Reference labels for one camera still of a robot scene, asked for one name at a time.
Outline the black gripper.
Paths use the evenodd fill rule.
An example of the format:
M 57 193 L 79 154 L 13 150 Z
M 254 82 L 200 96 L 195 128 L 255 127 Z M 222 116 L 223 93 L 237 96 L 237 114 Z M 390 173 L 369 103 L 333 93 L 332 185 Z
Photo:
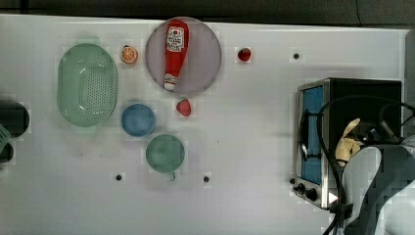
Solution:
M 361 122 L 353 133 L 365 144 L 399 144 L 400 138 L 385 121 L 380 123 Z

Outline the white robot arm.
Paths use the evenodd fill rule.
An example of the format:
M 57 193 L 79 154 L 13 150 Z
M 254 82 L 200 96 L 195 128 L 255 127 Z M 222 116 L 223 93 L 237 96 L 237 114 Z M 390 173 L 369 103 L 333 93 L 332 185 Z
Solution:
M 346 211 L 339 235 L 414 235 L 414 138 L 375 145 L 350 122 L 336 148 Z

